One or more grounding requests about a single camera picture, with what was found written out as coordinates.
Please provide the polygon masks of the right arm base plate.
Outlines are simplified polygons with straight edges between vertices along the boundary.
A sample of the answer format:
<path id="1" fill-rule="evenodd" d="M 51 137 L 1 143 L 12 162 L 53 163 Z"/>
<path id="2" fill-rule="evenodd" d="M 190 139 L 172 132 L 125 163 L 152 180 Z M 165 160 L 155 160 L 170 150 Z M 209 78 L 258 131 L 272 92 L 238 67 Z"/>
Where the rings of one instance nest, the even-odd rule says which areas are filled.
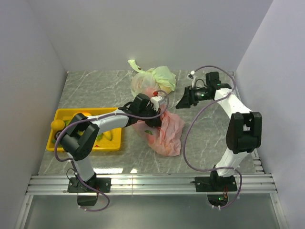
<path id="1" fill-rule="evenodd" d="M 230 177 L 195 177 L 196 192 L 223 192 L 237 191 L 238 187 L 234 176 Z"/>

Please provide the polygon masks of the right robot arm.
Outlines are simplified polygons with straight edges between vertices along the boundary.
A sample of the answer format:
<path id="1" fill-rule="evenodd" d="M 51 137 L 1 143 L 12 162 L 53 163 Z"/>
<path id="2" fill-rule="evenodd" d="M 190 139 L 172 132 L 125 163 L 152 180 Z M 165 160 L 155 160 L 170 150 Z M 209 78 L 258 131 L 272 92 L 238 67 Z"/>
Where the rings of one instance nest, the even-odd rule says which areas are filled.
<path id="1" fill-rule="evenodd" d="M 206 86 L 197 87 L 197 79 L 192 71 L 188 77 L 192 78 L 192 85 L 184 89 L 184 94 L 176 105 L 177 109 L 196 106 L 200 101 L 211 100 L 218 103 L 230 118 L 226 145 L 221 160 L 210 173 L 210 185 L 214 190 L 221 190 L 226 186 L 227 179 L 234 175 L 235 169 L 248 154 L 259 148 L 262 139 L 262 115 L 247 108 L 235 94 L 233 88 L 222 83 L 218 72 L 205 74 Z"/>

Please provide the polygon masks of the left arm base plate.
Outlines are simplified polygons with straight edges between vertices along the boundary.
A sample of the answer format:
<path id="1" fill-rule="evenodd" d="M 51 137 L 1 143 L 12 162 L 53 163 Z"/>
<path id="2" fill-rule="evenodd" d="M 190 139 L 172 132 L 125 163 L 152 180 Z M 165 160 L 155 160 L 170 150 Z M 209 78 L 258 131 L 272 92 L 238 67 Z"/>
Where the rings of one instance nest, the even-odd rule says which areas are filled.
<path id="1" fill-rule="evenodd" d="M 85 182 L 88 186 L 99 190 L 103 193 L 109 193 L 111 188 L 111 178 L 91 178 L 87 182 Z M 68 184 L 68 193 L 89 193 L 94 192 L 90 188 L 84 186 L 76 177 L 70 178 L 69 184 Z"/>

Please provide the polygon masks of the pink plastic bag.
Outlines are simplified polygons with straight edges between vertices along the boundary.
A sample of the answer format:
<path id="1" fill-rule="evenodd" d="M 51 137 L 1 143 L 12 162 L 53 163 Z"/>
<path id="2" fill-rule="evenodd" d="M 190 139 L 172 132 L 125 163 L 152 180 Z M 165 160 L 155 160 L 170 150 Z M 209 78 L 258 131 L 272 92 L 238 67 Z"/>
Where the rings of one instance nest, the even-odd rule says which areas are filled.
<path id="1" fill-rule="evenodd" d="M 166 111 L 161 116 L 161 127 L 149 127 L 138 121 L 132 127 L 147 145 L 162 156 L 178 156 L 181 150 L 181 136 L 184 121 L 177 115 Z"/>

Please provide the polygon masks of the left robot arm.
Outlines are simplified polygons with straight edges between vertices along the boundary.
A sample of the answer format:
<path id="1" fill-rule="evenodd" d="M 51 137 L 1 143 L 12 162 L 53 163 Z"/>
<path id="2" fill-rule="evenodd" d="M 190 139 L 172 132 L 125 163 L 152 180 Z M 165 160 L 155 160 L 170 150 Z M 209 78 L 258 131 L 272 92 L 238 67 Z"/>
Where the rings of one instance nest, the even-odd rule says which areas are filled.
<path id="1" fill-rule="evenodd" d="M 139 121 L 151 128 L 160 127 L 161 115 L 165 112 L 162 106 L 168 106 L 168 101 L 156 91 L 153 97 L 138 94 L 133 101 L 107 114 L 85 116 L 77 113 L 59 132 L 55 146 L 62 146 L 67 152 L 80 188 L 90 192 L 99 187 L 97 175 L 89 160 L 97 136 L 115 128 L 129 127 Z"/>

